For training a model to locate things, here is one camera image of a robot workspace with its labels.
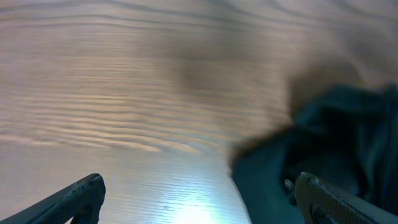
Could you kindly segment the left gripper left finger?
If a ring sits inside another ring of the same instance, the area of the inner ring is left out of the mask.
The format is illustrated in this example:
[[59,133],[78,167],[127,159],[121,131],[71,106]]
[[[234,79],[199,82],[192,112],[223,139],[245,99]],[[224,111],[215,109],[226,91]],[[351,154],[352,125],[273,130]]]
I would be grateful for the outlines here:
[[103,177],[93,173],[1,220],[1,224],[97,224],[105,194]]

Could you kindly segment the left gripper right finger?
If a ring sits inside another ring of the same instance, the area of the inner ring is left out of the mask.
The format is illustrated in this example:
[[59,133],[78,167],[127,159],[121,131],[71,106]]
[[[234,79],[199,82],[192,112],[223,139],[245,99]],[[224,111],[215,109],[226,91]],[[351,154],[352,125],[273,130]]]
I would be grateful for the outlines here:
[[289,203],[305,224],[396,224],[397,216],[356,197],[327,181],[302,172],[295,182],[284,180]]

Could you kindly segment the black t-shirt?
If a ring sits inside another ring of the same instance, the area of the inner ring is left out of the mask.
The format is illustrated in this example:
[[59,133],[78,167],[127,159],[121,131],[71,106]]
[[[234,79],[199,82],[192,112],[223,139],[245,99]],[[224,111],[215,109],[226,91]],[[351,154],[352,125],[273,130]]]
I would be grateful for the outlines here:
[[336,86],[307,102],[293,125],[251,143],[232,178],[253,223],[303,223],[285,181],[309,172],[397,213],[397,87]]

